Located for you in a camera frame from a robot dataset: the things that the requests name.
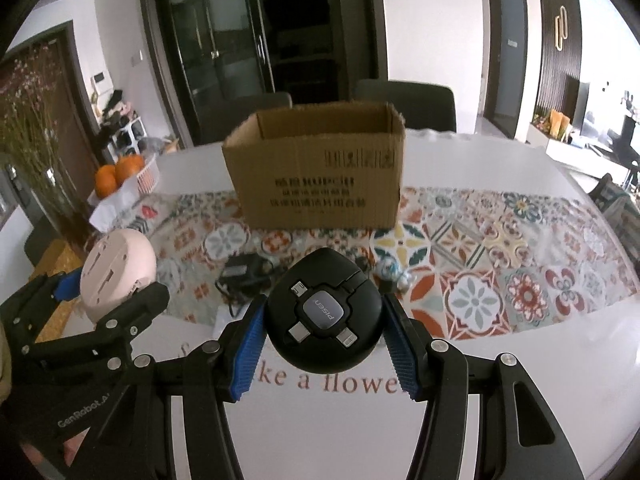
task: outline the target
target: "pisen logo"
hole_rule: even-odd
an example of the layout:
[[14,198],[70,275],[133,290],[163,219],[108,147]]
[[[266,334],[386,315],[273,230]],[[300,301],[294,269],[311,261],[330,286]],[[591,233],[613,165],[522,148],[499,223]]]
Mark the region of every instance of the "pisen logo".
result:
[[58,426],[60,428],[64,428],[69,424],[75,422],[76,420],[83,418],[87,413],[92,412],[96,408],[99,408],[100,406],[102,406],[105,402],[107,402],[108,398],[109,398],[109,394],[105,394],[102,396],[102,400],[94,400],[94,402],[92,402],[88,406],[85,406],[82,410],[79,410],[78,412],[74,412],[73,415],[69,416],[69,418],[66,418],[65,420],[59,420]]
[[315,300],[314,303],[318,306],[318,308],[320,310],[322,310],[324,312],[324,314],[329,318],[329,319],[335,319],[334,316],[331,315],[331,313],[329,312],[329,310],[327,309],[327,307],[325,307],[321,301],[319,300]]

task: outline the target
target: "blue gripper pad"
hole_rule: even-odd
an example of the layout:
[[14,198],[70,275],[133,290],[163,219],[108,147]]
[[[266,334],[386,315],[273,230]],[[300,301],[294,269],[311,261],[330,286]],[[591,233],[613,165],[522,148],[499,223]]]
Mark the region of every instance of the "blue gripper pad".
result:
[[80,296],[80,276],[82,275],[82,267],[69,272],[64,278],[58,282],[56,290],[53,291],[53,297],[56,301],[71,301]]
[[236,352],[234,378],[229,388],[233,400],[240,400],[242,394],[249,391],[265,339],[264,304],[262,304],[249,322],[244,339]]
[[386,347],[391,356],[391,362],[396,370],[396,375],[400,381],[401,388],[415,400],[418,393],[418,367],[411,346],[404,335],[400,322],[393,312],[393,307],[387,300],[383,300],[385,305],[386,323],[384,336]]

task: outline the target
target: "striped wall panel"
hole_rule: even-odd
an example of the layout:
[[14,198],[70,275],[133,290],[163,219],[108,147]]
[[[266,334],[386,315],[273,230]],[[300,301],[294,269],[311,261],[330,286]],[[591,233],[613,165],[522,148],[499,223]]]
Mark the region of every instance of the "striped wall panel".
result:
[[[540,0],[542,4],[542,60],[536,113],[545,115],[555,108],[573,121],[580,88],[582,22],[580,0]],[[566,9],[567,38],[556,48],[556,16]]]

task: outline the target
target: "cabinet door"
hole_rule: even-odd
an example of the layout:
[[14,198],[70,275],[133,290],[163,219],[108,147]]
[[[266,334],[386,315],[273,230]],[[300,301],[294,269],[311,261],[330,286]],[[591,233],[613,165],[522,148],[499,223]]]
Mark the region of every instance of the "cabinet door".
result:
[[251,1],[170,0],[180,60],[201,130],[216,101],[272,91],[259,8]]

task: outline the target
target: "black chair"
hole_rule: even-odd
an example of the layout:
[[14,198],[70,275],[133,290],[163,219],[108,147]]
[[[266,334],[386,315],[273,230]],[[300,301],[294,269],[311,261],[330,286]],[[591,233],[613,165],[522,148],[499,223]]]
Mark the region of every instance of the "black chair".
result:
[[217,100],[200,117],[200,144],[225,140],[251,114],[268,108],[291,108],[291,96],[286,92]]
[[62,238],[49,219],[42,217],[33,225],[33,231],[24,243],[24,253],[32,266],[37,266],[42,255],[56,238]]
[[602,197],[601,197],[602,191],[605,189],[605,187],[607,187],[612,182],[613,182],[613,177],[611,176],[611,174],[605,173],[603,177],[596,184],[596,187],[594,187],[593,190],[589,193],[589,198],[591,198],[591,200],[593,200],[593,202],[596,205],[598,205],[598,200],[602,200]]
[[391,103],[404,117],[407,128],[456,131],[456,102],[451,88],[446,86],[361,79],[353,97],[357,101]]

